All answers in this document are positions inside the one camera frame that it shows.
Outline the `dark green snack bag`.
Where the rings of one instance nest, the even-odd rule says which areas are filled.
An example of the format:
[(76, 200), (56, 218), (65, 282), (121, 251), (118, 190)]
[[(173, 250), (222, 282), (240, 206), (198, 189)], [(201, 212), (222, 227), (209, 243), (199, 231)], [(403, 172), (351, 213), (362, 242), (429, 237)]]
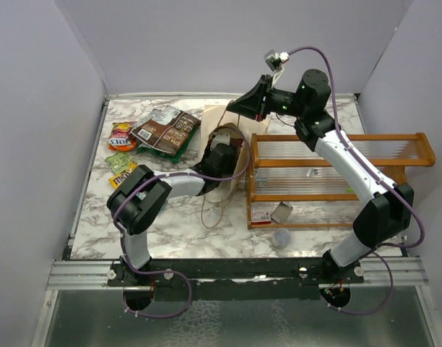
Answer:
[(140, 144), (139, 147), (136, 150), (137, 154), (142, 154), (142, 153), (149, 153), (155, 157), (159, 157), (159, 158), (163, 158), (166, 160), (169, 160), (171, 163), (178, 163), (182, 157), (182, 155), (186, 152), (192, 138), (194, 137), (194, 135), (196, 134), (196, 131), (199, 128), (195, 128), (194, 130), (191, 131), (191, 133), (189, 134), (188, 138), (186, 139), (186, 141), (183, 143), (183, 145), (181, 146), (181, 148), (176, 152), (176, 154), (171, 155), (169, 153), (164, 153), (163, 151), (160, 150), (156, 150), (150, 147), (145, 147), (143, 144)]

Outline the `purple snack packet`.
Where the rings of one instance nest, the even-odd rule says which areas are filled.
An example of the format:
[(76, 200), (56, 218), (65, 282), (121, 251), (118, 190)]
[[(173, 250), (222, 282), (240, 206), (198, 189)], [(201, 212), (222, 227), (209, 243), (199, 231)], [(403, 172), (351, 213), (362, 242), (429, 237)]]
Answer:
[(236, 160), (238, 160), (239, 156), (241, 155), (243, 140), (241, 138), (232, 138), (230, 140), (230, 146), (235, 150), (235, 157)]

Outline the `dark brown snack bag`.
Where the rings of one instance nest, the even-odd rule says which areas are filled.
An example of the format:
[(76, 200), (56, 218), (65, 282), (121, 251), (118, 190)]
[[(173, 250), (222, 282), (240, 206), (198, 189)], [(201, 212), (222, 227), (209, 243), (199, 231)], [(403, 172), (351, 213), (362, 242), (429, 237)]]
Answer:
[(195, 116), (181, 111), (165, 126), (154, 121), (137, 122), (131, 133), (145, 146), (174, 155), (200, 123)]

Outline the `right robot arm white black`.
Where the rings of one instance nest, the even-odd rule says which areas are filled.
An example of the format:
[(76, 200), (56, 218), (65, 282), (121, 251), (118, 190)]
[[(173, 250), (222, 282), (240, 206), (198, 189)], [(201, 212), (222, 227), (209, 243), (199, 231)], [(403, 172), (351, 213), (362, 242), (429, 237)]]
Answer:
[(380, 172), (329, 115), (331, 88), (324, 72), (305, 71), (294, 93), (275, 88), (272, 80), (261, 76), (251, 90), (229, 102), (227, 110), (256, 121), (270, 113), (295, 117), (298, 139), (329, 162), (362, 202), (352, 232), (322, 257), (323, 277), (337, 283), (349, 266), (410, 225), (414, 192), (409, 184), (398, 185)]

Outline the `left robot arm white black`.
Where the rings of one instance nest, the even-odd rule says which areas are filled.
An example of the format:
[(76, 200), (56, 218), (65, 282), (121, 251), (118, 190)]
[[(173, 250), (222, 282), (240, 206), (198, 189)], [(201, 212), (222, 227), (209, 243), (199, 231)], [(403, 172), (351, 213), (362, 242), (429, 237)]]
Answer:
[(204, 196), (221, 183), (228, 182), (238, 159), (233, 145), (217, 144), (204, 151), (199, 163), (176, 172), (157, 172), (139, 165), (108, 198), (106, 203), (113, 223), (121, 235), (121, 264), (108, 271), (108, 283), (112, 286), (142, 285), (150, 277), (177, 275), (172, 269), (152, 269), (147, 246), (147, 229), (153, 224), (163, 206), (175, 197)]

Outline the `light green snack packet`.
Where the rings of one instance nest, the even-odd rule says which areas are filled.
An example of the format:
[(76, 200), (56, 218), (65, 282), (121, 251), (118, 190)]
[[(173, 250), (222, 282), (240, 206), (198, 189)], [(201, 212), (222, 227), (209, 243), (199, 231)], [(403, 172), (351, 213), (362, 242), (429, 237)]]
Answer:
[(125, 171), (129, 165), (133, 164), (132, 157), (125, 152), (116, 152), (115, 154), (108, 156), (105, 162), (110, 166), (114, 174), (120, 174)]

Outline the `yellow orange snack packet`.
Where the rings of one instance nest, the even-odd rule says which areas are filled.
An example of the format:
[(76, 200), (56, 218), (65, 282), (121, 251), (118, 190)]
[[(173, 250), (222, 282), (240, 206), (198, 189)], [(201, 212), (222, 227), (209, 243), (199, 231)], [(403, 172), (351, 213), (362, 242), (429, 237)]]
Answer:
[(117, 189), (129, 177), (129, 175), (136, 169), (137, 166), (138, 165), (136, 163), (129, 163), (124, 171), (117, 173), (108, 179), (110, 185), (114, 189)]

